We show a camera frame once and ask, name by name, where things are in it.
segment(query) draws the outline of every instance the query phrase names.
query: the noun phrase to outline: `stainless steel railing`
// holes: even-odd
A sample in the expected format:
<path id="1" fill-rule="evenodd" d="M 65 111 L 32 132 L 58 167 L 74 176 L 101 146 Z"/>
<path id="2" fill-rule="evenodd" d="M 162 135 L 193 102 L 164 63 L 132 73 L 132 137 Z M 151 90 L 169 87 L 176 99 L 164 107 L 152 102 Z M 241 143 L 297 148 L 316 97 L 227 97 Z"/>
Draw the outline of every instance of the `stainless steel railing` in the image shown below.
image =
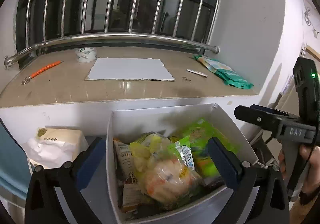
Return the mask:
<path id="1" fill-rule="evenodd" d="M 211 34 L 214 28 L 214 23 L 216 20 L 217 16 L 217 10 L 219 6 L 220 0 L 217 0 L 216 6 L 214 9 L 214 15 L 210 27 L 210 31 L 208 34 L 208 39 L 206 44 L 200 43 L 193 41 L 194 36 L 196 33 L 196 28 L 197 24 L 199 21 L 199 16 L 201 12 L 201 7 L 202 7 L 202 2 L 203 0 L 200 0 L 199 4 L 199 9 L 197 12 L 197 17 L 196 17 L 196 22 L 194 25 L 194 29 L 192 32 L 192 37 L 191 40 L 187 39 L 181 39 L 181 38 L 176 38 L 176 32 L 179 24 L 179 19 L 181 15 L 181 9 L 182 9 L 182 4 L 183 0 L 180 0 L 179 3 L 179 8 L 177 11 L 177 17 L 175 21 L 175 26 L 173 30 L 173 35 L 172 37 L 170 36 L 163 36 L 163 35 L 155 35 L 155 29 L 156 29 L 156 22 L 159 16 L 159 10 L 160 10 L 160 5 L 161 5 L 161 0 L 157 1 L 157 7 L 156 7 L 156 13 L 155 13 L 155 18 L 154 18 L 154 23 L 152 26 L 152 33 L 147 34 L 147 33 L 132 33 L 132 26 L 133 26 L 133 19 L 134 19 L 134 12 L 136 8 L 136 3 L 137 0 L 133 0 L 132 8 L 131 8 L 131 13 L 130 13 L 130 20 L 129 20 L 129 30 L 128 32 L 108 32 L 108 23 L 109 23 L 109 17 L 110 17 L 110 12 L 111 12 L 111 3 L 112 0 L 108 0 L 107 3 L 107 10 L 106 10 L 106 19 L 105 19 L 105 29 L 104 32 L 102 33 L 86 33 L 84 34 L 84 29 L 85 29 L 85 16 L 86 16 L 86 8 L 87 8 L 87 2 L 88 0 L 84 0 L 83 4 L 83 10 L 82 10 L 82 16 L 81 16 L 81 34 L 80 35 L 73 35 L 73 36 L 64 36 L 64 14 L 65 14 L 65 7 L 66 7 L 66 0 L 63 0 L 62 4 L 62 12 L 61 12 L 61 37 L 56 38 L 56 39 L 51 39 L 51 40 L 46 40 L 46 10 L 47 10 L 47 5 L 48 5 L 48 0 L 45 0 L 45 6 L 44 6 L 44 26 L 43 26 L 43 41 L 36 43 L 32 46 L 29 46 L 29 19 L 30 19 L 30 5 L 31 5 L 31 0 L 28 0 L 28 5 L 27 5 L 27 14 L 26 14 L 26 48 L 22 50 L 21 52 L 9 57 L 6 56 L 4 59 L 4 67 L 8 69 L 11 67 L 14 63 L 19 61 L 21 58 L 25 57 L 28 55 L 30 52 L 34 50 L 38 50 L 41 48 L 45 47 L 50 47 L 50 46 L 59 46 L 63 44 L 68 44 L 68 43 L 81 43 L 83 41 L 90 40 L 90 42 L 108 42 L 109 40 L 149 40 L 149 41 L 155 41 L 158 43 L 169 43 L 169 44 L 175 44 L 179 45 L 181 47 L 186 47 L 186 48 L 203 48 L 203 49 L 208 49 L 211 50 L 213 53 L 218 53 L 219 48 L 216 46 L 210 46 L 208 43 L 210 42 L 211 39 Z"/>

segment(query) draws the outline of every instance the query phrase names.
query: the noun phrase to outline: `white pen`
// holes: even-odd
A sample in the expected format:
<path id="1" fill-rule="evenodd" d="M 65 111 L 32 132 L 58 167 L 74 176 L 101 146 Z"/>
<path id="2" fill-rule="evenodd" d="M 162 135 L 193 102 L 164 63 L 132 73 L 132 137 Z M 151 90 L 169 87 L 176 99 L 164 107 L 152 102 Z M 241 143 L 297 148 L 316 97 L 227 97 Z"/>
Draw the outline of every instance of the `white pen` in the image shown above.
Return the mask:
<path id="1" fill-rule="evenodd" d="M 189 71 L 191 73 L 194 73 L 194 74 L 197 74 L 197 75 L 202 76 L 202 77 L 208 77 L 208 75 L 206 75 L 204 73 L 201 73 L 199 71 L 194 71 L 194 70 L 191 70 L 191 69 L 187 69 L 187 71 Z"/>

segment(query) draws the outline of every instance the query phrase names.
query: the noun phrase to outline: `tissue package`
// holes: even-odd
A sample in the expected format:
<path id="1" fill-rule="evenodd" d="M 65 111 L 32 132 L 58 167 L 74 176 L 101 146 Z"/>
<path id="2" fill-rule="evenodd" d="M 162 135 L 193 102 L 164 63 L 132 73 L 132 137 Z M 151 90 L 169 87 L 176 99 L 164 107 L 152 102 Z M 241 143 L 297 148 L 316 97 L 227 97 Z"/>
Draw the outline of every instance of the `tissue package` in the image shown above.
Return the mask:
<path id="1" fill-rule="evenodd" d="M 22 144 L 30 162 L 45 169 L 58 168 L 66 161 L 74 161 L 88 147 L 82 131 L 54 128 L 39 128 L 36 136 Z"/>
<path id="2" fill-rule="evenodd" d="M 202 55 L 195 55 L 194 58 L 209 69 L 209 71 L 221 78 L 225 85 L 231 85 L 242 89 L 250 89 L 253 86 L 253 84 L 234 72 L 232 68 L 218 60 L 208 59 Z"/>

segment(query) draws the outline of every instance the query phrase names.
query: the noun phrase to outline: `tape roll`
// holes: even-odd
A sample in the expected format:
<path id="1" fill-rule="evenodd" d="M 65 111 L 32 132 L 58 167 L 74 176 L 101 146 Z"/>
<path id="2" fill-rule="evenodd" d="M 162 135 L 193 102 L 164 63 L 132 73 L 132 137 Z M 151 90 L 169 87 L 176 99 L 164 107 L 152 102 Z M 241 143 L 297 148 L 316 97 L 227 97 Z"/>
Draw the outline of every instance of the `tape roll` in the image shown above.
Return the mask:
<path id="1" fill-rule="evenodd" d="M 97 51 L 91 47 L 78 49 L 76 55 L 79 63 L 91 62 L 97 59 Z"/>

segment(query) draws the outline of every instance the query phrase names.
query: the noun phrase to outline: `orange tool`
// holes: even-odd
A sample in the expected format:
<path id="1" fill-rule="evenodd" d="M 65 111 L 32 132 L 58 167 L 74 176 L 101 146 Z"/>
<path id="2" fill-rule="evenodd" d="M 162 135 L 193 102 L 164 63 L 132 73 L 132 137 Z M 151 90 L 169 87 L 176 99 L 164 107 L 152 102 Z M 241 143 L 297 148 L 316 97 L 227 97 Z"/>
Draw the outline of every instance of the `orange tool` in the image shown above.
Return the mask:
<path id="1" fill-rule="evenodd" d="M 39 74 L 41 74 L 42 72 L 44 72 L 44 71 L 46 71 L 46 70 L 48 70 L 48 69 L 50 69 L 50 68 L 53 68 L 54 66 L 59 65 L 59 64 L 62 63 L 62 62 L 63 62 L 63 61 L 60 61 L 60 60 L 59 60 L 59 61 L 56 61 L 56 62 L 54 62 L 54 63 L 52 63 L 52 64 L 49 64 L 48 66 L 43 67 L 42 69 L 38 70 L 37 72 L 33 73 L 32 75 L 27 76 L 27 77 L 24 79 L 24 81 L 21 82 L 21 84 L 22 84 L 22 85 L 28 84 L 28 83 L 30 82 L 30 79 L 38 76 Z"/>

